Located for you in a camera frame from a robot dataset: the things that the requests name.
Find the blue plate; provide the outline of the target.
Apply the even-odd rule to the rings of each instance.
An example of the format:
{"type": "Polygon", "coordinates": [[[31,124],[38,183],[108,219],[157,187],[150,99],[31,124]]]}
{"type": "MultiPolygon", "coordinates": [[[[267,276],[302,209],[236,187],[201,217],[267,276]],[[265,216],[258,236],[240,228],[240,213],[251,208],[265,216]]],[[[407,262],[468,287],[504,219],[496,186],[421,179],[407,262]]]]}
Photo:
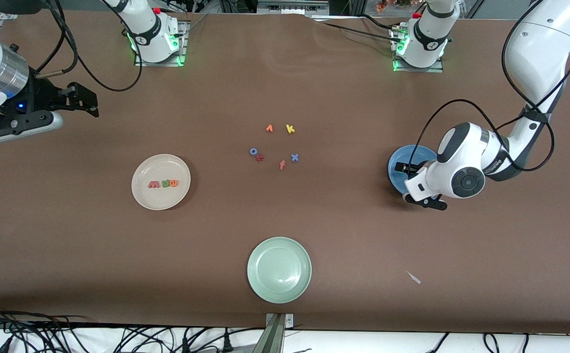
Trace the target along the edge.
{"type": "Polygon", "coordinates": [[[427,147],[416,145],[407,145],[397,149],[390,157],[387,165],[388,179],[392,183],[393,187],[399,192],[399,194],[405,194],[408,192],[405,181],[417,174],[417,171],[421,168],[420,165],[424,162],[429,162],[430,160],[437,159],[437,154],[427,147]],[[401,168],[396,169],[397,163],[403,163],[408,165],[411,161],[412,169],[410,174],[402,172],[401,168]]]}

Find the grey metal box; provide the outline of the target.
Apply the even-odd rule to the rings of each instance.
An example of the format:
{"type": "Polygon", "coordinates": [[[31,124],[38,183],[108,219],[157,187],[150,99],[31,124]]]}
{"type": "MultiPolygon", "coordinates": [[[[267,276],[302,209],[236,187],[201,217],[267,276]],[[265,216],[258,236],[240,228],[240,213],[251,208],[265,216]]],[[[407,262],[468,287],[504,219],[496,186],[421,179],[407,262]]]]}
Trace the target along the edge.
{"type": "Polygon", "coordinates": [[[329,0],[257,0],[257,14],[329,16],[329,0]]]}

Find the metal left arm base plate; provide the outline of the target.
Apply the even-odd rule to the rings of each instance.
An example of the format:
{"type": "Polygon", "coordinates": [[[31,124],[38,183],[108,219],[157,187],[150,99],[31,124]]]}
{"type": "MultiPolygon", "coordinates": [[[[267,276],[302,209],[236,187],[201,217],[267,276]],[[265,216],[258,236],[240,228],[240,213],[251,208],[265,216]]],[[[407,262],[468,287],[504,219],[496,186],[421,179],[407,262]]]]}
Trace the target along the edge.
{"type": "Polygon", "coordinates": [[[393,61],[393,71],[404,71],[404,72],[424,72],[424,73],[442,73],[443,63],[442,63],[442,50],[437,54],[436,61],[430,67],[419,68],[406,62],[406,60],[400,56],[399,52],[404,50],[406,45],[410,42],[410,36],[408,33],[407,22],[400,22],[397,25],[392,25],[391,29],[388,30],[390,38],[398,39],[397,42],[392,43],[392,61],[393,61]]]}

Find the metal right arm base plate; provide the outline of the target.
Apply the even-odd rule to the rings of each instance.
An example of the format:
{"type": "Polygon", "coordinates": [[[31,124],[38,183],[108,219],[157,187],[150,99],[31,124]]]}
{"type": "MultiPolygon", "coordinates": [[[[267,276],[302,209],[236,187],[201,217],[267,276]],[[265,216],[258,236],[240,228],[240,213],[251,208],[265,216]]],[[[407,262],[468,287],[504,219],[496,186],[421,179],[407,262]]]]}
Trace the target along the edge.
{"type": "Polygon", "coordinates": [[[157,14],[158,31],[150,36],[130,35],[135,51],[135,66],[182,67],[186,60],[190,22],[180,22],[166,14],[157,14]]]}

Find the brown table cover mat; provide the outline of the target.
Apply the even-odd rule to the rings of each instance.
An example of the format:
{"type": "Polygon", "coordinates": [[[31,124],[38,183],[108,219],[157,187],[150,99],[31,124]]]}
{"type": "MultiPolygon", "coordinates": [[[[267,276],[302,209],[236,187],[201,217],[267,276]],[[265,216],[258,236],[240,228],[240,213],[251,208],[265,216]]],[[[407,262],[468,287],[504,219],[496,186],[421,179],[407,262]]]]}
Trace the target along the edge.
{"type": "Polygon", "coordinates": [[[488,180],[446,211],[405,203],[387,179],[390,155],[443,103],[469,99],[497,125],[519,114],[500,65],[511,26],[459,21],[444,72],[429,74],[393,72],[379,39],[301,15],[213,14],[189,34],[184,67],[147,67],[127,92],[81,68],[56,78],[95,91],[99,118],[63,112],[59,130],[0,143],[0,309],[166,326],[262,327],[280,311],[306,330],[570,332],[570,77],[544,168],[488,180]],[[131,180],[158,154],[184,160],[191,186],[157,211],[135,201],[131,180]],[[291,303],[261,299],[247,279],[272,237],[298,241],[312,262],[291,303]]]}

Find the orange dried flowers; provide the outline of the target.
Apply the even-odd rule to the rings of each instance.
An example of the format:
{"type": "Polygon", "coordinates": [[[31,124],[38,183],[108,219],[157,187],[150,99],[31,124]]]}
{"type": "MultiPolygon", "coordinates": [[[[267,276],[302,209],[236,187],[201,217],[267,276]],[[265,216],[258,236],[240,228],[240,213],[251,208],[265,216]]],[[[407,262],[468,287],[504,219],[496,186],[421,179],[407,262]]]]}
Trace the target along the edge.
{"type": "Polygon", "coordinates": [[[412,7],[414,0],[377,0],[375,10],[378,14],[386,11],[402,10],[412,7]]]}

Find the pale green plate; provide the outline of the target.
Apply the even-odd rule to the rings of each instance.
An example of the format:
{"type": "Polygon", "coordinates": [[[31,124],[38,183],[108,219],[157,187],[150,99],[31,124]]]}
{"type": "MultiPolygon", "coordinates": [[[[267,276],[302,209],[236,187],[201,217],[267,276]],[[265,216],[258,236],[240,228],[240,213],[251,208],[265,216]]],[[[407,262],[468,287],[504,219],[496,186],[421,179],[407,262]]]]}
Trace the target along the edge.
{"type": "Polygon", "coordinates": [[[302,296],[312,273],[307,250],[287,237],[272,237],[258,244],[247,264],[247,279],[253,292],[274,304],[291,303],[302,296]]]}

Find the beige brown plate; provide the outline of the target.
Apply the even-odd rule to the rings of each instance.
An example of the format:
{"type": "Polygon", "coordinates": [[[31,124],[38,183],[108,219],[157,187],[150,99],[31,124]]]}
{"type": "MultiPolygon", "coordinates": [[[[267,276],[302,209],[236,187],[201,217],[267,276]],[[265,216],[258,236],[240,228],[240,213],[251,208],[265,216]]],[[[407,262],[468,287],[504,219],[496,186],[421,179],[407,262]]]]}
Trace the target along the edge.
{"type": "Polygon", "coordinates": [[[135,201],[149,210],[166,210],[176,206],[188,194],[191,173],[181,158],[172,154],[158,154],[143,161],[135,170],[131,180],[131,191],[135,201]],[[177,179],[177,187],[150,189],[152,180],[177,179]]]}

